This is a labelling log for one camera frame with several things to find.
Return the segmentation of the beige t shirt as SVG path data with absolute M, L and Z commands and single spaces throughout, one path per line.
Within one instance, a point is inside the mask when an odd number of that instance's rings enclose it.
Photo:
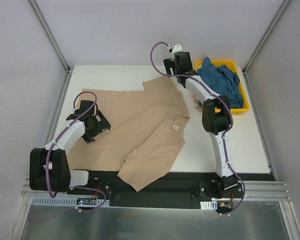
M 95 142 L 79 139 L 67 155 L 71 169 L 114 171 L 125 180 L 154 181 L 172 168 L 184 146 L 190 114 L 173 80 L 143 82 L 143 90 L 82 90 L 81 100 L 96 100 L 111 129 Z

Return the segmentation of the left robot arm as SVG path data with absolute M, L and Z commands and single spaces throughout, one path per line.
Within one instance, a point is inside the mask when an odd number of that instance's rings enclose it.
M 111 125 L 98 109 L 96 102 L 81 100 L 79 108 L 65 122 L 65 129 L 42 148 L 34 148 L 29 157 L 29 186 L 34 191 L 65 193 L 78 186 L 89 195 L 95 191 L 96 183 L 89 178 L 87 170 L 70 170 L 67 154 L 78 139 L 90 144 L 95 137 Z

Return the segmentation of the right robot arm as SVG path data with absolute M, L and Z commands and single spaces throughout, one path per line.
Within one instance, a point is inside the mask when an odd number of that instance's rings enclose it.
M 229 131 L 233 126 L 229 98 L 219 95 L 202 80 L 193 69 L 189 52 L 176 52 L 164 59 L 163 64 L 166 74 L 176 77 L 202 104 L 202 125 L 211 138 L 216 165 L 216 179 L 204 187 L 204 192 L 212 198 L 227 197 L 238 185 L 229 145 Z

